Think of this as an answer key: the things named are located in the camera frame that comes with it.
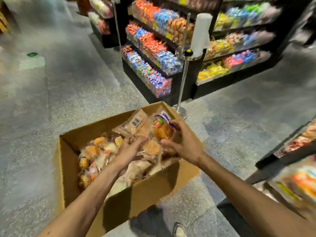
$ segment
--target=barcode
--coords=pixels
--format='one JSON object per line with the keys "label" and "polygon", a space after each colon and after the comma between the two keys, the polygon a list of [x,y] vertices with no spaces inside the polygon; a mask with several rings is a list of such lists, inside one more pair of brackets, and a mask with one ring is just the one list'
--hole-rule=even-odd
{"label": "barcode", "polygon": [[132,125],[136,127],[142,120],[138,117],[135,117],[134,120],[132,121]]}

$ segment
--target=concrete floor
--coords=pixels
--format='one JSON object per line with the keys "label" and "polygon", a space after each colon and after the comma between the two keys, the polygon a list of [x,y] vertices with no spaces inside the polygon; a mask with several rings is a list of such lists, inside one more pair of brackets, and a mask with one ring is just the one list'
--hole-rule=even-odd
{"label": "concrete floor", "polygon": [[[75,3],[7,4],[18,28],[0,38],[0,236],[35,236],[56,215],[51,159],[58,135],[147,102]],[[34,51],[40,57],[26,63]],[[288,48],[276,67],[184,104],[187,122],[212,156],[245,179],[315,115],[315,63],[316,51]],[[224,197],[201,173],[106,236],[171,236],[175,221],[188,236],[238,236],[216,208]]]}

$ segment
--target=plastic bag roll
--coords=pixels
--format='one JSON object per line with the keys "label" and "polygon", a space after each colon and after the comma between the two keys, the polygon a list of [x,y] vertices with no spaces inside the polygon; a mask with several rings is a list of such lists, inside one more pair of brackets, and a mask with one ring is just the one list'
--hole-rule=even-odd
{"label": "plastic bag roll", "polygon": [[202,55],[203,49],[209,45],[209,28],[212,18],[213,16],[209,13],[200,13],[197,15],[191,43],[191,50],[194,56]]}

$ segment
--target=stand base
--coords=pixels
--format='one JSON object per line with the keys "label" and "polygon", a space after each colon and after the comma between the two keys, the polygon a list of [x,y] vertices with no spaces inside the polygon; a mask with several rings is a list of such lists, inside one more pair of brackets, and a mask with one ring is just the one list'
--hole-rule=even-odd
{"label": "stand base", "polygon": [[184,121],[187,120],[187,118],[188,118],[188,112],[186,111],[186,109],[184,109],[183,107],[179,107],[178,114],[184,119]]}

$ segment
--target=white sneaker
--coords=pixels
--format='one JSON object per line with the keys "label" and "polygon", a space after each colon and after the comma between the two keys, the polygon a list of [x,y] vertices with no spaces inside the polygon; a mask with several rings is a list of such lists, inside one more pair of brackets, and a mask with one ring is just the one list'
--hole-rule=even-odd
{"label": "white sneaker", "polygon": [[173,237],[187,237],[183,225],[179,222],[174,223]]}

